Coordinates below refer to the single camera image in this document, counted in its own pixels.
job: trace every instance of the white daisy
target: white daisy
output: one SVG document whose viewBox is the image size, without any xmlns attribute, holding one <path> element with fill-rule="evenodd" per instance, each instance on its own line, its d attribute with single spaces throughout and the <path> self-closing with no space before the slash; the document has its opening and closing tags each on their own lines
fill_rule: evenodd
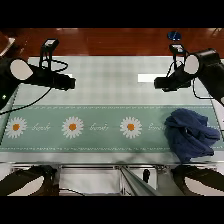
<svg viewBox="0 0 224 224">
<path fill-rule="evenodd" d="M 123 135 L 130 139 L 139 136 L 141 134 L 140 130 L 142 130 L 140 121 L 134 117 L 126 117 L 123 119 L 120 127 L 120 131 L 123 131 Z"/>
<path fill-rule="evenodd" d="M 69 117 L 63 122 L 62 131 L 66 138 L 70 137 L 71 139 L 82 134 L 83 126 L 83 121 L 78 117 Z"/>
<path fill-rule="evenodd" d="M 25 119 L 14 117 L 14 119 L 11 119 L 11 121 L 8 122 L 5 131 L 9 138 L 17 138 L 23 134 L 23 131 L 25 131 L 26 128 L 27 125 Z"/>
</svg>

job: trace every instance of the red-brown surface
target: red-brown surface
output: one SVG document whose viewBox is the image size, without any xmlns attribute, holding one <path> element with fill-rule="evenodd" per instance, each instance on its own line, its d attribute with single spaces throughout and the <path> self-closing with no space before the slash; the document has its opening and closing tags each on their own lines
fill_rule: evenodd
<svg viewBox="0 0 224 224">
<path fill-rule="evenodd" d="M 39 56 L 40 46 L 47 38 L 58 38 L 56 56 L 65 55 L 171 55 L 167 38 L 169 31 L 182 34 L 182 43 L 189 52 L 215 48 L 224 58 L 222 28 L 19 28 L 4 29 L 16 35 L 19 48 L 9 56 L 28 59 Z"/>
</svg>

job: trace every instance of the metal bar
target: metal bar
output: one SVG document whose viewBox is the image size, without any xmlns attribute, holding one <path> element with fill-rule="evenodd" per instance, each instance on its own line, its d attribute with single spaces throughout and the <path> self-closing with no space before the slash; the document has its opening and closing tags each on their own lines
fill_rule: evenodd
<svg viewBox="0 0 224 224">
<path fill-rule="evenodd" d="M 150 185 L 145 183 L 126 167 L 121 167 L 121 173 L 123 174 L 134 196 L 161 196 L 158 191 L 153 189 Z"/>
</svg>

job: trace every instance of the checkered pattern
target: checkered pattern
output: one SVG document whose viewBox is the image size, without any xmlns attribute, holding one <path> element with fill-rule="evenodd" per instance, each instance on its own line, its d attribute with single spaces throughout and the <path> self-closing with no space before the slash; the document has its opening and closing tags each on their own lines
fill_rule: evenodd
<svg viewBox="0 0 224 224">
<path fill-rule="evenodd" d="M 166 74 L 172 57 L 149 56 L 67 56 L 55 57 L 68 63 L 66 74 L 77 79 L 74 90 L 53 89 L 36 105 L 209 105 L 210 100 L 194 97 L 192 88 L 164 93 L 156 90 L 153 83 L 138 83 L 138 74 Z M 39 58 L 29 59 L 38 65 Z M 52 69 L 61 65 L 53 63 Z M 21 85 L 15 105 L 26 105 L 46 92 L 48 88 Z M 196 82 L 199 96 L 207 91 Z"/>
</svg>

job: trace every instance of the dark blue fabric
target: dark blue fabric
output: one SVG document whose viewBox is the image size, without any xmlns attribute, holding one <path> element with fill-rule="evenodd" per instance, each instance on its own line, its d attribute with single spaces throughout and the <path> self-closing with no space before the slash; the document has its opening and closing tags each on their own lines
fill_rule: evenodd
<svg viewBox="0 0 224 224">
<path fill-rule="evenodd" d="M 213 156 L 209 146 L 220 139 L 220 132 L 207 127 L 208 118 L 195 111 L 177 109 L 165 121 L 165 135 L 170 149 L 182 163 L 191 158 Z"/>
</svg>

